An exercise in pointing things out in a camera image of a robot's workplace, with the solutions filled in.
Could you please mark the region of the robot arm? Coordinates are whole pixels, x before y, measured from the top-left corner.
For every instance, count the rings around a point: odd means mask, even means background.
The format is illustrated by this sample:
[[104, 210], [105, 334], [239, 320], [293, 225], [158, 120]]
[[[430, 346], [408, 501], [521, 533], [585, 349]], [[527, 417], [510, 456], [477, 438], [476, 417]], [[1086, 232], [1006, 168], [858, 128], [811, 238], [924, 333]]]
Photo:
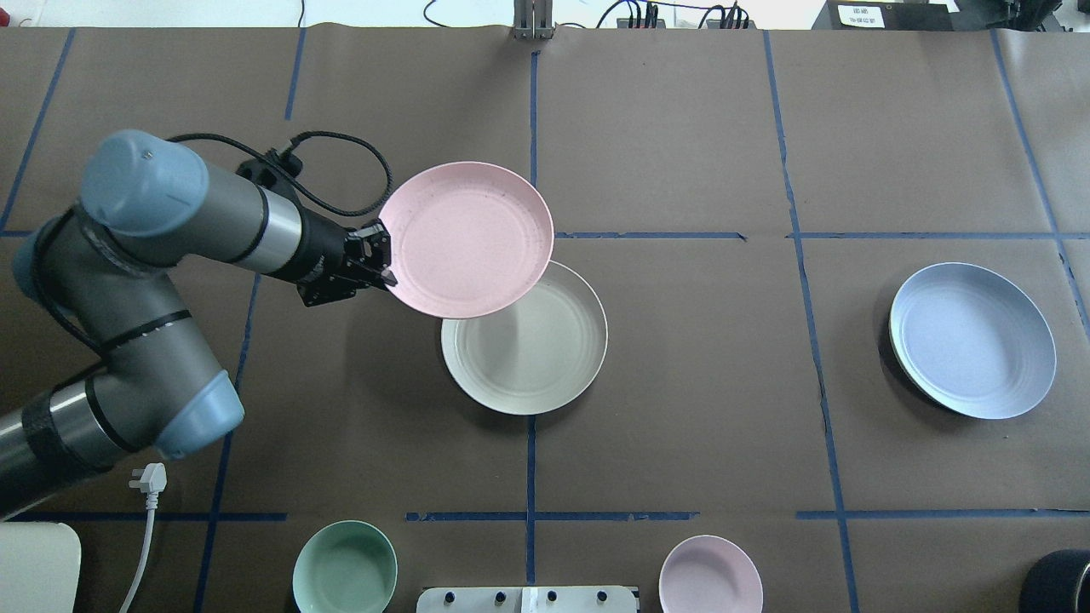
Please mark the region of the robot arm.
[[280, 151], [121, 129], [78, 197], [20, 247], [20, 290], [97, 357], [3, 417], [3, 519], [141, 450], [178, 461], [240, 426], [244, 409], [170, 272], [187, 256], [294, 284], [305, 306], [392, 290], [393, 238], [299, 182], [300, 133]]

